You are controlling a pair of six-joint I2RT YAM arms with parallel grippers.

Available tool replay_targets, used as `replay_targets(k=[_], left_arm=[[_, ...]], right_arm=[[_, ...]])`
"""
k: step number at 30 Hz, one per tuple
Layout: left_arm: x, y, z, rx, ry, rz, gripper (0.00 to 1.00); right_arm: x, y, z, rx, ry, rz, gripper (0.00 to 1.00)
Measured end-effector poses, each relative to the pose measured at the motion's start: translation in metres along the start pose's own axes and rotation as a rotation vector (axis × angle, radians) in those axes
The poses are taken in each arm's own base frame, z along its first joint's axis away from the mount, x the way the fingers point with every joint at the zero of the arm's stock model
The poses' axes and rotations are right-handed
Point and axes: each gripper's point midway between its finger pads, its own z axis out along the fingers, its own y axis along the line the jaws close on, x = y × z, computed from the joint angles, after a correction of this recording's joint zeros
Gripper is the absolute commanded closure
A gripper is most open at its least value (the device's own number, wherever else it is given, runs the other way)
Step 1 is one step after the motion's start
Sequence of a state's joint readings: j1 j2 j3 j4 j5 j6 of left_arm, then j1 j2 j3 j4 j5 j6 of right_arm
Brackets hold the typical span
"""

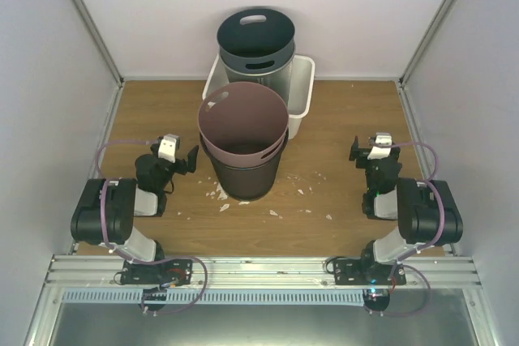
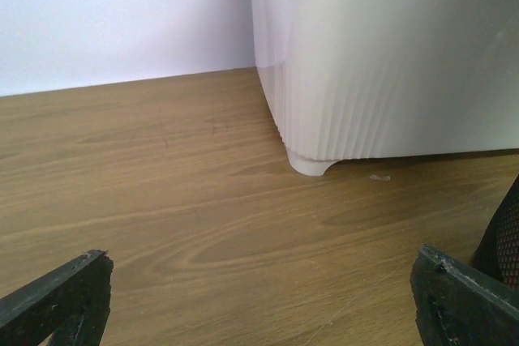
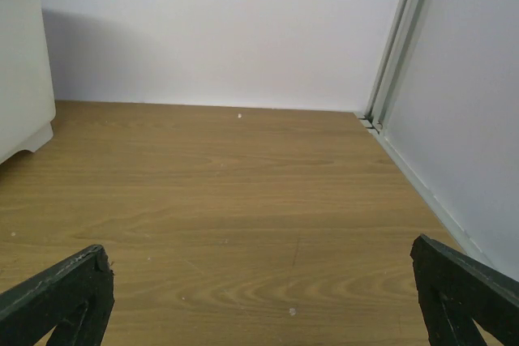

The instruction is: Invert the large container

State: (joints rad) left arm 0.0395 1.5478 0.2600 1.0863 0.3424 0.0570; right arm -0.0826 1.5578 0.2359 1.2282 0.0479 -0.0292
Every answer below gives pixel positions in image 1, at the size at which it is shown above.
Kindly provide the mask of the black mesh wastebasket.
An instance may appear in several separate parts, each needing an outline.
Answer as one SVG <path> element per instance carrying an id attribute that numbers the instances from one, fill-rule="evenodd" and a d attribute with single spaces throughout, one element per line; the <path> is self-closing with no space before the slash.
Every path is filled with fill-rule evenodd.
<path id="1" fill-rule="evenodd" d="M 214 157 L 206 147 L 203 137 L 199 137 L 200 146 L 210 159 L 223 191 L 229 197 L 243 201 L 261 199 L 272 189 L 288 140 L 288 135 L 285 135 L 283 143 L 267 162 L 255 167 L 237 168 Z"/>

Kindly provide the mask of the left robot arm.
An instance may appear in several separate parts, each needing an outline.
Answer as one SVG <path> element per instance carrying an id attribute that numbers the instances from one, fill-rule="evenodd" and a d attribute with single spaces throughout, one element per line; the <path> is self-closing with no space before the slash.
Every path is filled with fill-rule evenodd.
<path id="1" fill-rule="evenodd" d="M 135 178 L 99 176 L 88 180 L 71 218 L 75 241 L 105 247 L 125 259 L 123 283 L 180 282 L 188 276 L 191 260 L 167 261 L 161 245 L 134 225 L 137 217 L 161 217 L 167 197 L 174 192 L 174 175 L 196 171 L 199 147 L 179 159 L 179 142 L 172 134 L 144 141 L 150 152 L 135 160 Z"/>

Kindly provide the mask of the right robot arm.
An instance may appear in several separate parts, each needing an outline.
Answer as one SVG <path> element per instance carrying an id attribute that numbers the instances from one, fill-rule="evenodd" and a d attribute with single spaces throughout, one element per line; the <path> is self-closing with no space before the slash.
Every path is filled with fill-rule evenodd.
<path id="1" fill-rule="evenodd" d="M 358 260 L 348 261 L 352 271 L 369 285 L 403 281 L 403 261 L 423 250 L 461 240 L 463 222 L 445 181 L 431 175 L 425 180 L 401 177 L 401 144 L 389 133 L 378 133 L 360 147 L 355 138 L 349 160 L 365 173 L 367 191 L 362 212 L 372 220 L 396 221 L 385 237 L 369 242 Z"/>

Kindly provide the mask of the dark grey plastic bin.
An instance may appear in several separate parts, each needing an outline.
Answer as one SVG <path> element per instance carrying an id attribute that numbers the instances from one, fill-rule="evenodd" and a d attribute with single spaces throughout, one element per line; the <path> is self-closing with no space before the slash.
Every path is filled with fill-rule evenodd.
<path id="1" fill-rule="evenodd" d="M 295 52 L 294 37 L 293 21 L 269 8 L 239 11 L 217 30 L 223 63 L 249 75 L 272 72 L 290 62 Z"/>

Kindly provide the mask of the mauve plastic bin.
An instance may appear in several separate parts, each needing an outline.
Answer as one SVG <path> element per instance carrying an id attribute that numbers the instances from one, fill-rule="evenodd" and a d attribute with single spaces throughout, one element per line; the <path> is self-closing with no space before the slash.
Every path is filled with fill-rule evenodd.
<path id="1" fill-rule="evenodd" d="M 288 131 L 286 103 L 273 90 L 252 82 L 228 83 L 207 95 L 198 127 L 211 156 L 236 168 L 271 160 Z"/>

